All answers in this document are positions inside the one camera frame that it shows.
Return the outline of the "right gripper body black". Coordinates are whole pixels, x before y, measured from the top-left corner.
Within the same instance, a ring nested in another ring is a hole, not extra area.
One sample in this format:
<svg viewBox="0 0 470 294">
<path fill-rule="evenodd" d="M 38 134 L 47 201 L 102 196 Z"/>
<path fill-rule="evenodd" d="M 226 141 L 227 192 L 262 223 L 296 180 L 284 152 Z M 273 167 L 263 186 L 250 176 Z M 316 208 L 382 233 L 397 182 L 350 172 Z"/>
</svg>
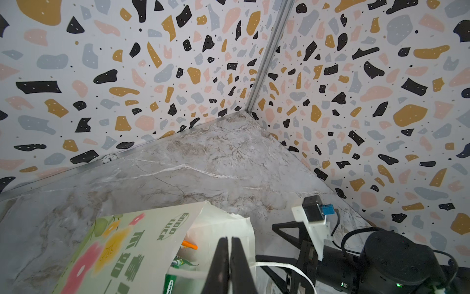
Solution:
<svg viewBox="0 0 470 294">
<path fill-rule="evenodd" d="M 359 292 L 359 274 L 354 266 L 358 256 L 337 248 L 323 247 L 323 259 L 301 222 L 274 224 L 273 231 L 300 250 L 297 258 L 257 255 L 259 267 L 282 294 L 318 293 L 317 282 L 344 294 Z"/>
</svg>

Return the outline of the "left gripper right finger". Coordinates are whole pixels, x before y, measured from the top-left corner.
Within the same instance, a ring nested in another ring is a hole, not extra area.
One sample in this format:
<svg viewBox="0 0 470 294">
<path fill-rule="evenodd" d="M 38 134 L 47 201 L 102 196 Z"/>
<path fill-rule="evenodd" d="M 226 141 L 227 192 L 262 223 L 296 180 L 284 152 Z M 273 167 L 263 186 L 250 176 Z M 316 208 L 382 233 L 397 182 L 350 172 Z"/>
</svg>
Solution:
<svg viewBox="0 0 470 294">
<path fill-rule="evenodd" d="M 241 239 L 238 237 L 231 239 L 230 281 L 233 294 L 257 294 Z"/>
</svg>

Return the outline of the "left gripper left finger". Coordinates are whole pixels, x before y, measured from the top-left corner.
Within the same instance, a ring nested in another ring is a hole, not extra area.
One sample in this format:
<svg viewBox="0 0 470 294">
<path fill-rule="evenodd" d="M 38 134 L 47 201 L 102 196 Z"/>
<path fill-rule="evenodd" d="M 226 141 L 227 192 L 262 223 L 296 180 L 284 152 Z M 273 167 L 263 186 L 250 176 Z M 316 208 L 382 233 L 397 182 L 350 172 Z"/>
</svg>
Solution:
<svg viewBox="0 0 470 294">
<path fill-rule="evenodd" d="M 227 294 L 230 280 L 228 239 L 218 241 L 201 294 Z"/>
</svg>

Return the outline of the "white paper bag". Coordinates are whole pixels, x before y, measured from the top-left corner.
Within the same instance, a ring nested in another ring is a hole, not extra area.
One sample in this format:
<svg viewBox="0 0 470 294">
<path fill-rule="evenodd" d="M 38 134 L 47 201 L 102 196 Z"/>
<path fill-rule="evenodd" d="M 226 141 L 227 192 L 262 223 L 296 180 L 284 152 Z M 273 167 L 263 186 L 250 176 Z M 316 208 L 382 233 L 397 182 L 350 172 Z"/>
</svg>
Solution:
<svg viewBox="0 0 470 294">
<path fill-rule="evenodd" d="M 197 262 L 205 277 L 184 294 L 203 290 L 218 241 L 241 239 L 252 276 L 255 234 L 249 218 L 198 202 L 96 219 L 59 278 L 56 294 L 162 294 L 175 256 Z M 183 240 L 197 250 L 181 246 Z"/>
</svg>

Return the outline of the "pink orange Fox's candy bag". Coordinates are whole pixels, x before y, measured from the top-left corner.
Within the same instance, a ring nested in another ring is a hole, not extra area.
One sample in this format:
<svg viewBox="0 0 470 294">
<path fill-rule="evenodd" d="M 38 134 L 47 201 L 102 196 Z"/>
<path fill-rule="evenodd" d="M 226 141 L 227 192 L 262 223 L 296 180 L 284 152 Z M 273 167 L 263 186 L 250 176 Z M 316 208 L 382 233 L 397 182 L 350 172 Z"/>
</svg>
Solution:
<svg viewBox="0 0 470 294">
<path fill-rule="evenodd" d="M 181 246 L 184 247 L 184 248 L 189 248 L 189 249 L 193 249 L 193 250 L 197 250 L 197 249 L 198 249 L 198 246 L 197 246 L 197 245 L 194 245 L 194 244 L 192 244 L 191 242 L 186 241 L 186 240 L 183 240 L 183 241 L 182 241 Z"/>
</svg>

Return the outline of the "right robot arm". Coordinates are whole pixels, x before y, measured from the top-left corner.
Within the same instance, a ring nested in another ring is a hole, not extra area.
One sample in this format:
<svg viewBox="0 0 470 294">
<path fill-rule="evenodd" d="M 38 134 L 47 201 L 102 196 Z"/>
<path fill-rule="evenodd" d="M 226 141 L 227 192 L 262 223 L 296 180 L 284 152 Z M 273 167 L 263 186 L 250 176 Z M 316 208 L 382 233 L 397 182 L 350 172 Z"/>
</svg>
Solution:
<svg viewBox="0 0 470 294">
<path fill-rule="evenodd" d="M 440 265 L 437 250 L 419 245 L 398 233 L 379 228 L 364 228 L 347 233 L 335 248 L 324 247 L 323 258 L 299 222 L 273 225 L 273 231 L 300 250 L 298 258 L 258 255 L 258 262 L 286 263 L 282 279 L 263 267 L 283 294 L 295 294 L 300 287 L 314 294 L 320 282 L 343 294 L 467 294 L 470 270 L 449 258 Z"/>
</svg>

